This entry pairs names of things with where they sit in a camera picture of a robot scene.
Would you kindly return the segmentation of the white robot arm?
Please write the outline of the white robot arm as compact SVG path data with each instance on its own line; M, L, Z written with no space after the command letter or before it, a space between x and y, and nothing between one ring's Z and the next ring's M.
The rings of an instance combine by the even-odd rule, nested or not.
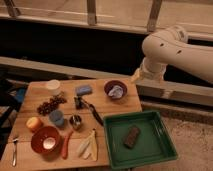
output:
M174 66L213 84L213 47L187 43L188 34L181 26L173 26L148 35L142 42L145 55L131 81L161 81L166 67Z

